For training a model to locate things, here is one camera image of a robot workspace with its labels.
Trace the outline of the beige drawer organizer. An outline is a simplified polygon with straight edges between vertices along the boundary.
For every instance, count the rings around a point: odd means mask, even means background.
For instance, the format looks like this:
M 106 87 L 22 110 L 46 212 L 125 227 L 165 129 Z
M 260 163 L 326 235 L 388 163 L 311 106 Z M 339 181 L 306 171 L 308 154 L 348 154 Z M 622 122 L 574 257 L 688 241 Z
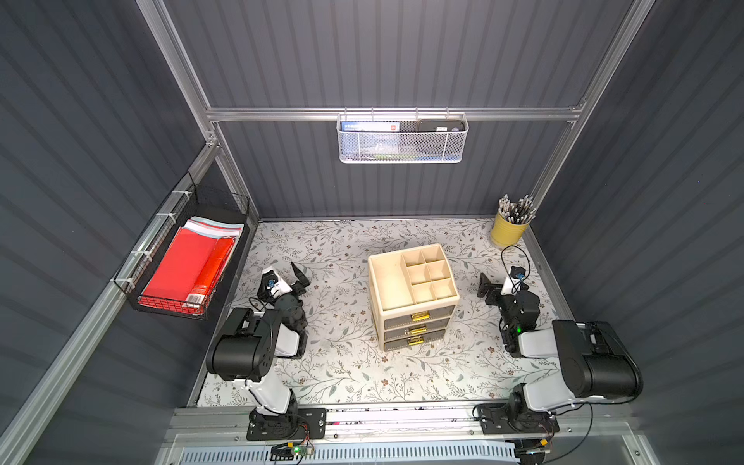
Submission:
M 439 243 L 372 255 L 367 264 L 373 322 L 382 351 L 389 342 L 384 341 L 386 319 L 459 305 L 455 277 Z

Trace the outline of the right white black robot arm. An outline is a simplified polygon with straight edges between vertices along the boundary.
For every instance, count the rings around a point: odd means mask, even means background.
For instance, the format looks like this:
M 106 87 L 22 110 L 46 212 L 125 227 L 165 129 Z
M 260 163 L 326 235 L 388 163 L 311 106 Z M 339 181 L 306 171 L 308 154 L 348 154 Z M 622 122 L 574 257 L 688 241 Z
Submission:
M 502 404 L 480 405 L 480 419 L 527 428 L 547 424 L 562 408 L 635 400 L 643 390 L 641 370 L 611 325 L 554 320 L 546 329 L 538 329 L 540 299 L 525 278 L 521 267 L 501 284 L 482 273 L 477 296 L 498 308 L 499 331 L 510 356 L 556 358 L 559 371 L 517 385 Z

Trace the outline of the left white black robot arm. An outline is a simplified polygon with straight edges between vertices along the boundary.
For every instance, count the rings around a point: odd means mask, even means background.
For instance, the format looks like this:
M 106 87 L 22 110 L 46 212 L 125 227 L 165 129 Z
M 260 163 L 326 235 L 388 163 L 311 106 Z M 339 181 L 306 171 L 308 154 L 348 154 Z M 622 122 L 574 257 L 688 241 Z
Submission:
M 263 270 L 257 293 L 247 307 L 235 307 L 213 337 L 207 372 L 246 389 L 264 418 L 292 419 L 298 401 L 273 371 L 273 362 L 298 360 L 307 345 L 307 316 L 301 297 L 310 280 L 295 264 L 296 279 L 284 279 L 274 267 Z

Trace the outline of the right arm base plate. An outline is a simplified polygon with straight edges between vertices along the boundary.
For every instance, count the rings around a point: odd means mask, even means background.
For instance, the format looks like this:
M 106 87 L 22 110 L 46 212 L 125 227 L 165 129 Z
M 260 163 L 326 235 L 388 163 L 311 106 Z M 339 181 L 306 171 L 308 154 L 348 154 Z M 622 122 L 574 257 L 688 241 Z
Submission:
M 484 435 L 542 434 L 552 437 L 560 431 L 558 421 L 552 415 L 504 402 L 476 405 L 472 416 Z

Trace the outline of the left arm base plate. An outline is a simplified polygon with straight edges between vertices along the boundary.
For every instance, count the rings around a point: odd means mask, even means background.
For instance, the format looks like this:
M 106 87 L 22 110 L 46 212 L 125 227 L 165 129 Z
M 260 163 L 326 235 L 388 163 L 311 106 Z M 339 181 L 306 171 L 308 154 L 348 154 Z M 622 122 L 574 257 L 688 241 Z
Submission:
M 300 441 L 308 437 L 319 440 L 325 437 L 327 410 L 324 408 L 300 408 L 279 416 L 267 416 L 254 409 L 249 415 L 246 440 L 258 441 Z

